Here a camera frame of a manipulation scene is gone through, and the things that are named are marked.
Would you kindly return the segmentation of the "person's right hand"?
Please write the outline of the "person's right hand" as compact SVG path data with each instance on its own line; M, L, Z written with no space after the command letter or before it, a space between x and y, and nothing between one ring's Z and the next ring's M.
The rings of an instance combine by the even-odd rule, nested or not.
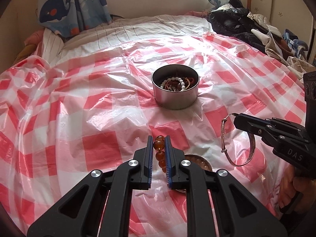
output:
M283 208L288 205L298 192L302 193L303 197L295 206L294 211L305 213L315 202L315 180L296 176L295 168L289 165L280 183L279 207Z

